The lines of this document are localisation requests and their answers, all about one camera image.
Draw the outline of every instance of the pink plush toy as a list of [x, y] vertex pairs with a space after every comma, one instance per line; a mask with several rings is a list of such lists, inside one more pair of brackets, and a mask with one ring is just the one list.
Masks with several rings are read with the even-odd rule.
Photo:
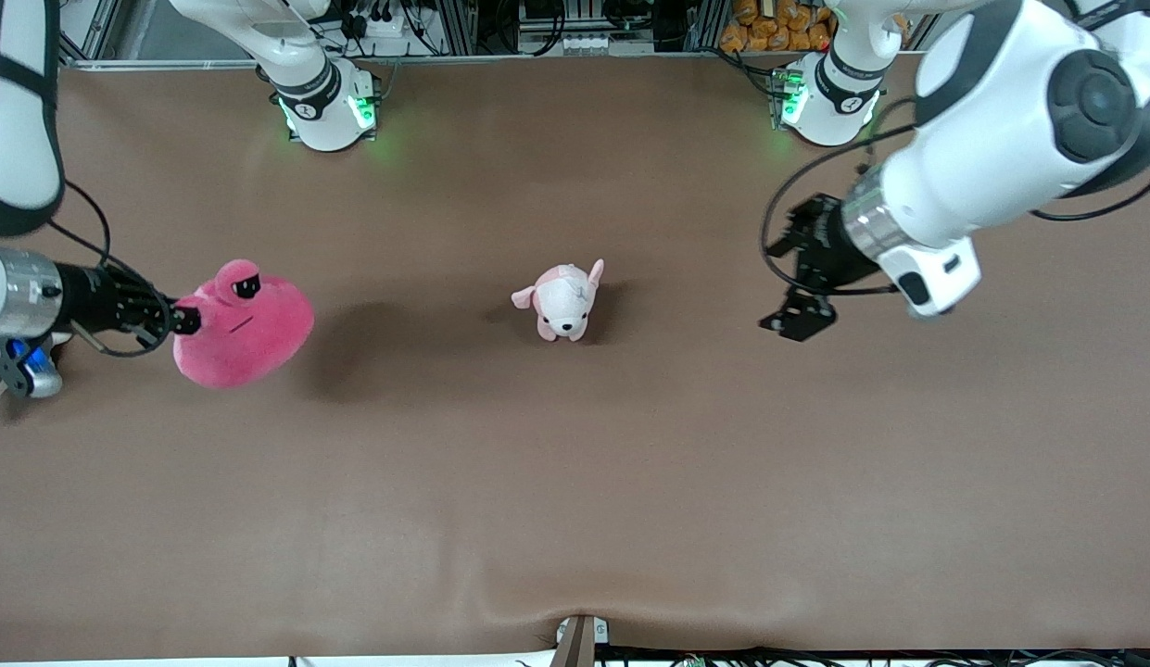
[[208, 389], [240, 388], [269, 375], [307, 342], [315, 322], [298, 288], [262, 277], [248, 260], [228, 262], [177, 305], [200, 312], [200, 330], [175, 337], [175, 363]]
[[531, 286], [513, 294], [513, 305], [537, 312], [537, 334], [546, 340], [559, 336], [578, 340], [586, 334], [586, 316], [595, 305], [595, 291], [604, 276], [604, 261], [597, 260], [591, 275], [572, 263], [542, 274]]

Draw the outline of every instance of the silver cylinder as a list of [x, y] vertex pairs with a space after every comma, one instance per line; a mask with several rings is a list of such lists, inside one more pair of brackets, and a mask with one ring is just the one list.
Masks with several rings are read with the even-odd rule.
[[[45, 289], [53, 296], [46, 297]], [[26, 250], [0, 248], [0, 338], [46, 334], [61, 304], [60, 271], [52, 260]]]
[[842, 227], [856, 248], [872, 261], [897, 245], [912, 241], [884, 201], [882, 174], [879, 164], [867, 170], [842, 202]]

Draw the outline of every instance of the plush toy mouth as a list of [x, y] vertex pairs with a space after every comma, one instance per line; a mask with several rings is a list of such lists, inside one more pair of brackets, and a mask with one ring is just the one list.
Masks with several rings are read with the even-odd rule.
[[245, 324], [248, 324], [248, 322], [253, 322], [253, 317], [247, 317], [247, 320], [245, 320], [244, 322], [240, 322], [240, 324], [237, 324], [235, 328], [232, 328], [228, 332], [236, 334], [237, 330], [241, 329]]

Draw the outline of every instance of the brown table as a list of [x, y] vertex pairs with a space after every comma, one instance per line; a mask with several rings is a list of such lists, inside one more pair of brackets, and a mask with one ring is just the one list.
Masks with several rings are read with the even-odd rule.
[[[71, 345], [2, 415], [0, 660], [532, 651], [573, 612], [680, 649], [1150, 645], [1150, 198], [981, 233], [944, 322], [850, 299], [796, 345], [756, 327], [757, 223], [816, 150], [726, 64], [406, 68], [343, 155], [264, 95], [63, 76], [114, 253], [175, 294], [252, 258], [319, 324], [229, 393]], [[599, 256], [586, 345], [546, 345], [509, 293]]]

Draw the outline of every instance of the white and pink plush toy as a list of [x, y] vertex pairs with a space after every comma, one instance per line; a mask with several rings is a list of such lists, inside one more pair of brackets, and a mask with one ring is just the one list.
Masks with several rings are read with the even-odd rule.
[[564, 263], [542, 274], [531, 286], [513, 293], [513, 305], [537, 312], [537, 334], [546, 340], [559, 336], [578, 340], [586, 334], [586, 316], [595, 305], [595, 291], [604, 275], [604, 261], [597, 260], [591, 274]]

